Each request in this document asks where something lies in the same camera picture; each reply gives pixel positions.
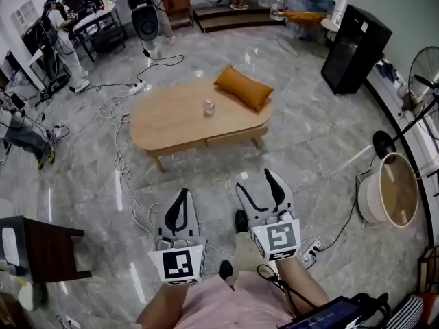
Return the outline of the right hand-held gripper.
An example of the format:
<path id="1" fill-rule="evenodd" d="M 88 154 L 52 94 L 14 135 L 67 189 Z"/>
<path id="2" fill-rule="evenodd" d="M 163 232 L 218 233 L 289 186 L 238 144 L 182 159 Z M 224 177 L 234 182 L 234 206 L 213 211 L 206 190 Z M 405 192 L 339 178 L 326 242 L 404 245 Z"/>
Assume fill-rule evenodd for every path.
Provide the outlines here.
<path id="1" fill-rule="evenodd" d="M 252 240 L 264 261 L 294 257 L 300 250 L 300 222 L 290 210 L 294 208 L 294 193 L 287 182 L 270 169 L 264 169 L 272 195 L 267 191 L 256 199 L 240 183 L 235 192 L 252 227 Z"/>

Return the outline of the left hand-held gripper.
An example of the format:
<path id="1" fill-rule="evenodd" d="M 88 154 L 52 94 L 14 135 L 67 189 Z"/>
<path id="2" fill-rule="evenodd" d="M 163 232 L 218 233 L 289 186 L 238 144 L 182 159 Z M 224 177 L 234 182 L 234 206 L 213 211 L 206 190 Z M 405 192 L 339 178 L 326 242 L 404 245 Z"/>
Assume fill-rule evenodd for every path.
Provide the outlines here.
<path id="1" fill-rule="evenodd" d="M 191 191 L 182 188 L 165 203 L 164 226 L 172 233 L 199 235 L 198 217 Z M 170 285 L 200 283 L 204 273 L 207 240 L 202 236 L 158 236 L 148 255 L 161 282 Z"/>

